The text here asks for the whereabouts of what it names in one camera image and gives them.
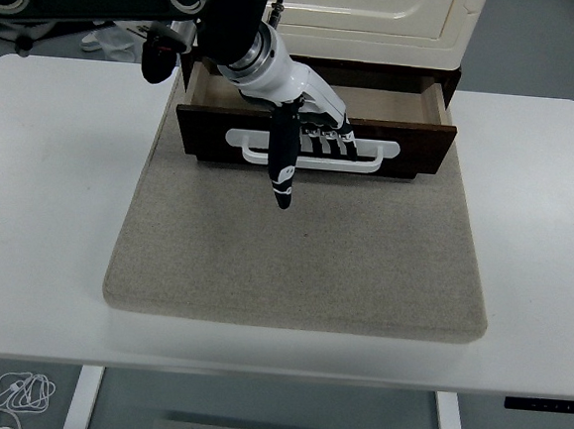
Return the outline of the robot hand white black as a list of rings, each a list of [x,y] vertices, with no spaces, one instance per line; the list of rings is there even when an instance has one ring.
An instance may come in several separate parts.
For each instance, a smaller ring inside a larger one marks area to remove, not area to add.
[[[340,148],[344,148],[347,159],[357,159],[344,102],[315,70],[290,57],[280,34],[270,25],[261,24],[245,55],[218,70],[245,101],[271,112],[267,167],[280,208],[289,208],[291,203],[301,135],[311,138],[315,151],[325,139],[334,158],[340,158]]]

